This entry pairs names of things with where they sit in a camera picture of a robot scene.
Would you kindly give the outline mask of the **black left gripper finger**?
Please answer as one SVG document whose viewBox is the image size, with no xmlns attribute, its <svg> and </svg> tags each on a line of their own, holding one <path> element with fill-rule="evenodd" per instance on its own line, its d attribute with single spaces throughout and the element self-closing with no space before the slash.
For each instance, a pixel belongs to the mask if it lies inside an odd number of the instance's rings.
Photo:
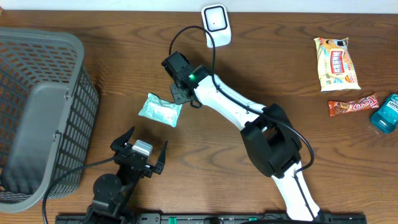
<svg viewBox="0 0 398 224">
<path fill-rule="evenodd" d="M 120 137 L 116 138 L 110 145 L 113 151 L 123 150 L 128 141 L 130 140 L 134 132 L 134 126 L 131 127 L 126 133 L 122 134 Z"/>
<path fill-rule="evenodd" d="M 166 155 L 167 145 L 168 141 L 165 142 L 154 168 L 154 172 L 159 175 L 162 173 L 165 166 L 165 155 Z"/>
</svg>

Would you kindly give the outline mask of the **green wet wipes pack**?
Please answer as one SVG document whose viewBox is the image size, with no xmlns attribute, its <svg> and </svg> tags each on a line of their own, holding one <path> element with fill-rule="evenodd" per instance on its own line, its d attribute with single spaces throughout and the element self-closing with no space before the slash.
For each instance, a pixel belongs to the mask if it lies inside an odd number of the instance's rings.
<svg viewBox="0 0 398 224">
<path fill-rule="evenodd" d="M 143 116 L 175 128 L 177 126 L 181 109 L 182 105 L 161 100 L 157 95 L 149 93 L 143 108 L 139 112 L 139 116 Z"/>
</svg>

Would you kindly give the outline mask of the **red chocolate bar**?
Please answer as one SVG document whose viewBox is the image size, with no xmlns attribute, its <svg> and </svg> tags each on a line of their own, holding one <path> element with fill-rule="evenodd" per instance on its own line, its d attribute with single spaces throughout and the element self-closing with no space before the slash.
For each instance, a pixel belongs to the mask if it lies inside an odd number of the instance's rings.
<svg viewBox="0 0 398 224">
<path fill-rule="evenodd" d="M 330 116 L 352 113 L 361 110 L 379 108 L 378 95 L 376 93 L 354 101 L 328 101 Z"/>
</svg>

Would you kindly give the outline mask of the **orange snack bag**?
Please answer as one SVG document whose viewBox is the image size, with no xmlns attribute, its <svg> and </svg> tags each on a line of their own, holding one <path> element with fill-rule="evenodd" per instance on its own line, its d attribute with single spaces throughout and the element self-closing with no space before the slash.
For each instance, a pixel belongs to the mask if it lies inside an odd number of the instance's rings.
<svg viewBox="0 0 398 224">
<path fill-rule="evenodd" d="M 314 38 L 321 92 L 360 90 L 353 61 L 348 52 L 349 38 Z"/>
</svg>

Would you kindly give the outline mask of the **blue mouthwash bottle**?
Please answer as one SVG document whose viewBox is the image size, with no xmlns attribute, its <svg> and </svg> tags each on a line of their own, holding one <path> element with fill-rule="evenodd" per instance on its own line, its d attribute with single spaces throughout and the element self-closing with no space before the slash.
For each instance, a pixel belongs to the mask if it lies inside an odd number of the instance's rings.
<svg viewBox="0 0 398 224">
<path fill-rule="evenodd" d="M 397 94 L 390 95 L 371 117 L 370 122 L 385 134 L 392 133 L 397 126 Z"/>
</svg>

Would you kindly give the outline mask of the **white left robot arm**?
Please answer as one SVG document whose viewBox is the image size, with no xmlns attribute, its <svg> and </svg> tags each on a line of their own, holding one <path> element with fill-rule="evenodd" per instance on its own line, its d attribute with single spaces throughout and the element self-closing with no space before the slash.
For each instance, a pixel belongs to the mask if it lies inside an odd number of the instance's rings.
<svg viewBox="0 0 398 224">
<path fill-rule="evenodd" d="M 152 174 L 162 173 L 168 142 L 164 143 L 156 164 L 150 165 L 148 160 L 153 146 L 141 140 L 130 144 L 133 132 L 131 128 L 111 143 L 113 161 L 119 169 L 116 174 L 104 174 L 96 179 L 93 201 L 81 223 L 133 223 L 134 213 L 127 204 L 137 183 Z"/>
</svg>

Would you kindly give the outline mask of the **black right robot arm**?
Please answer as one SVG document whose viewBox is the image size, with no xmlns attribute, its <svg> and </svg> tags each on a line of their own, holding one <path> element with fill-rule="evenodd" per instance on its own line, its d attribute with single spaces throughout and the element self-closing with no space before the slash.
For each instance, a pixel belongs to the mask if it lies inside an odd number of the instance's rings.
<svg viewBox="0 0 398 224">
<path fill-rule="evenodd" d="M 176 104 L 197 102 L 232 122 L 240 131 L 250 161 L 274 180 L 293 220 L 318 220 L 320 207 L 310 194 L 300 150 L 307 140 L 294 129 L 277 104 L 255 103 L 221 81 L 211 69 L 195 67 L 179 52 L 170 54 L 162 66 L 174 84 L 170 89 Z"/>
</svg>

